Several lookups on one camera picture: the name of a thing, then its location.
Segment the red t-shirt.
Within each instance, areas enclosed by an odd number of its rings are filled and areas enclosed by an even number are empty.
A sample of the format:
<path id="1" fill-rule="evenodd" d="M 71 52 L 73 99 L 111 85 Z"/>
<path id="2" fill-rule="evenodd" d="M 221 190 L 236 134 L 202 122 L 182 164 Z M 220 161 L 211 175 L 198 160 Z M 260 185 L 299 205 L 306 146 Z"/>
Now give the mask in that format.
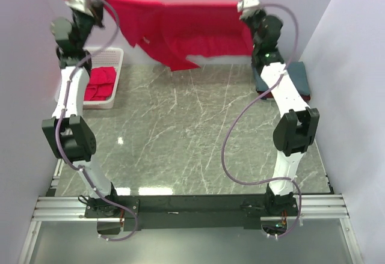
<path id="1" fill-rule="evenodd" d="M 258 93 L 258 95 L 261 95 L 261 94 L 263 94 L 263 91 L 256 91 L 257 93 Z M 306 103 L 308 103 L 310 100 L 311 100 L 311 97 L 309 96 L 309 95 L 303 95 L 303 94 L 301 94 L 300 95 L 301 96 L 301 98 L 306 102 Z M 264 95 L 263 97 L 261 97 L 261 99 L 262 100 L 273 100 L 273 95 L 272 95 L 272 93 L 268 93 L 268 94 L 266 94 L 266 95 Z"/>
<path id="2" fill-rule="evenodd" d="M 85 101 L 105 101 L 112 95 L 116 81 L 113 67 L 97 67 L 91 70 L 90 81 L 84 94 Z"/>
<path id="3" fill-rule="evenodd" d="M 236 4 L 105 0 L 130 46 L 172 71 L 196 69 L 188 56 L 249 56 L 253 42 Z"/>

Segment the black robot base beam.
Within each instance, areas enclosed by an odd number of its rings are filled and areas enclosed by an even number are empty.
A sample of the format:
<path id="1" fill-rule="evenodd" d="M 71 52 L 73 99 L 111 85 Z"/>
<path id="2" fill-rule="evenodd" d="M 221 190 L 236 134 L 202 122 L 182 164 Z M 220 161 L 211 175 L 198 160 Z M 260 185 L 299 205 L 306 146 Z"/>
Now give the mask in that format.
<path id="1" fill-rule="evenodd" d="M 123 230 L 242 227 L 260 229 L 263 217 L 296 216 L 293 196 L 283 201 L 264 194 L 121 195 L 119 207 L 89 200 L 84 216 L 107 221 L 124 218 Z"/>

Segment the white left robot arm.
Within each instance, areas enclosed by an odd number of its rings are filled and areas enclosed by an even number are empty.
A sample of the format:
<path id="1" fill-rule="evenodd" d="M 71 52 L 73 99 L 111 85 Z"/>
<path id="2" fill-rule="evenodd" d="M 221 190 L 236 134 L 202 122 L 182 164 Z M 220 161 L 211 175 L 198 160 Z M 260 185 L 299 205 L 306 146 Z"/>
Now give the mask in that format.
<path id="1" fill-rule="evenodd" d="M 84 96 L 91 78 L 92 58 L 111 45 L 89 52 L 85 49 L 92 29 L 103 28 L 104 0 L 66 0 L 72 20 L 58 17 L 51 23 L 56 55 L 61 69 L 57 106 L 42 130 L 55 157 L 62 159 L 84 181 L 89 198 L 79 196 L 88 211 L 105 217 L 120 213 L 114 185 L 101 171 L 96 153 L 96 138 L 83 119 Z"/>

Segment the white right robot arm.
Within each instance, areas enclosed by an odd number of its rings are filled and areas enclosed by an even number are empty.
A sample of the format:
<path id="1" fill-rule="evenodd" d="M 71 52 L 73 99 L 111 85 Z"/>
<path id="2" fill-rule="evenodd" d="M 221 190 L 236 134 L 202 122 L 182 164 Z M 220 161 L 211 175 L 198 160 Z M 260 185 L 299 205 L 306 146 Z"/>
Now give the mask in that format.
<path id="1" fill-rule="evenodd" d="M 319 111 L 297 91 L 277 47 L 282 21 L 264 9 L 243 12 L 241 20 L 253 39 L 252 66 L 276 101 L 280 120 L 273 132 L 277 149 L 273 181 L 266 188 L 264 208 L 270 215 L 296 205 L 293 180 L 304 154 L 315 139 Z"/>

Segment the folded red t-shirt in stack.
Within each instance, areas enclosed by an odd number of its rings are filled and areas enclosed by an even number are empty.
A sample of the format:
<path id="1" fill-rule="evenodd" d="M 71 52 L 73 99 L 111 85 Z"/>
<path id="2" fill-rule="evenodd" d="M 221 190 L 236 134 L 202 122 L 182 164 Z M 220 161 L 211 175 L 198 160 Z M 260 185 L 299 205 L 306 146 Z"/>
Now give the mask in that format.
<path id="1" fill-rule="evenodd" d="M 258 93 L 258 95 L 261 95 L 261 94 L 263 94 L 263 91 L 256 91 L 257 93 Z M 311 97 L 309 96 L 309 95 L 303 95 L 303 94 L 301 94 L 300 95 L 301 96 L 301 98 L 306 102 L 306 103 L 308 103 L 310 100 L 311 100 Z M 261 97 L 261 99 L 262 100 L 273 100 L 273 95 L 272 95 L 272 93 L 268 93 L 268 94 L 266 94 L 266 95 L 264 95 L 263 97 Z"/>

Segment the white plastic laundry basket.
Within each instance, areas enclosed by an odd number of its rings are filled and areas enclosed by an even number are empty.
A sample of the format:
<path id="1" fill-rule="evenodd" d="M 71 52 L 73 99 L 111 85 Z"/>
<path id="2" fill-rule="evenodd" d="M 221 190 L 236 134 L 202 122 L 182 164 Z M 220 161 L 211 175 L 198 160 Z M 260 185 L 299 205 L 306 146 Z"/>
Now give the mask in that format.
<path id="1" fill-rule="evenodd" d="M 117 93 L 124 51 L 110 47 L 91 59 L 90 83 L 84 96 L 84 109 L 111 109 Z"/>

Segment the folded teal t-shirt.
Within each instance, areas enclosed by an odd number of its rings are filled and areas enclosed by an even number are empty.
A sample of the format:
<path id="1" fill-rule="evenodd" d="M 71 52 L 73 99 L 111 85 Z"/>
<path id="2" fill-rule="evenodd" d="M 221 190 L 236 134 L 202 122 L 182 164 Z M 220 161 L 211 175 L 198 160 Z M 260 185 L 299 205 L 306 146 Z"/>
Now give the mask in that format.
<path id="1" fill-rule="evenodd" d="M 256 68 L 253 66 L 252 71 L 256 83 L 256 91 L 258 93 L 267 91 L 267 84 L 263 81 Z M 307 81 L 306 68 L 304 63 L 302 61 L 290 63 L 288 67 L 288 73 L 297 91 L 302 96 L 310 96 L 310 88 Z"/>

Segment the red t-shirt in basket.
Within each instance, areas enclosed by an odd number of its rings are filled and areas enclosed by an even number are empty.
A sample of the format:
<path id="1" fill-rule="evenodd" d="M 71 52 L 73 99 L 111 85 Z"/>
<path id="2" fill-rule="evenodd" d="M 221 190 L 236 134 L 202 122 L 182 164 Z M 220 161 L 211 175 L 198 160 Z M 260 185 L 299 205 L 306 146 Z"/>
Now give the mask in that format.
<path id="1" fill-rule="evenodd" d="M 105 101 L 112 95 L 116 81 L 113 67 L 97 67 L 91 70 L 90 81 L 84 94 L 85 101 Z"/>

